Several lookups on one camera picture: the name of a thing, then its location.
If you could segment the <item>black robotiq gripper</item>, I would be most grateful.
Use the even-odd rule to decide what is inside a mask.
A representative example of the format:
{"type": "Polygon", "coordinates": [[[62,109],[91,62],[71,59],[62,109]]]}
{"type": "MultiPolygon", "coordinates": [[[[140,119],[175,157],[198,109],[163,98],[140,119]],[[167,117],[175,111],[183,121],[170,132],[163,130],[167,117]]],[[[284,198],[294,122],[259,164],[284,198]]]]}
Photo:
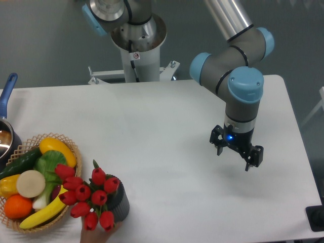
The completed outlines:
{"type": "Polygon", "coordinates": [[[245,133],[234,131],[232,125],[216,125],[210,135],[210,143],[214,144],[217,149],[217,155],[220,155],[224,147],[228,147],[237,153],[244,154],[243,159],[246,161],[245,171],[251,167],[258,167],[263,161],[263,146],[253,146],[251,143],[254,129],[245,133]]]}

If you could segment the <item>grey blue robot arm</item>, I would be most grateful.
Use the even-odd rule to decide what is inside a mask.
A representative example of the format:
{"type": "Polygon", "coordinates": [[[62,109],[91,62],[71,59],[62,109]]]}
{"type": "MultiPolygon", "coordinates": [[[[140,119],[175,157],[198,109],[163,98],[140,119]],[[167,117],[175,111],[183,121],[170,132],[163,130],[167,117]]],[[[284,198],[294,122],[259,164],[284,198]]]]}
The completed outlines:
{"type": "MultiPolygon", "coordinates": [[[[240,154],[246,167],[258,167],[263,147],[252,135],[263,95],[264,77],[254,64],[274,49],[274,38],[256,28],[239,1],[206,1],[207,8],[229,46],[220,55],[198,54],[190,76],[225,102],[223,126],[213,128],[210,142],[221,153],[228,147],[240,154]]],[[[160,47],[167,31],[152,12],[151,1],[87,1],[82,12],[98,35],[110,34],[119,48],[128,83],[160,81],[160,47]]]]}

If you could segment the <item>person's hand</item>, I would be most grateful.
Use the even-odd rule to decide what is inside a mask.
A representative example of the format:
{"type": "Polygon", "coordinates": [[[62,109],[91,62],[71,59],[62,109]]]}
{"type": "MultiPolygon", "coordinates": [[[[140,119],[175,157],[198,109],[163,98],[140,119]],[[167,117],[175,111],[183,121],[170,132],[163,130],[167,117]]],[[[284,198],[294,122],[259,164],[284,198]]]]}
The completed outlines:
{"type": "Polygon", "coordinates": [[[122,222],[118,222],[115,227],[109,231],[106,232],[104,230],[101,230],[99,228],[96,228],[95,230],[85,230],[84,227],[84,217],[81,217],[82,220],[82,229],[80,233],[80,243],[92,243],[92,242],[99,242],[99,243],[105,243],[108,242],[108,240],[111,238],[111,236],[122,226],[122,222]]]}

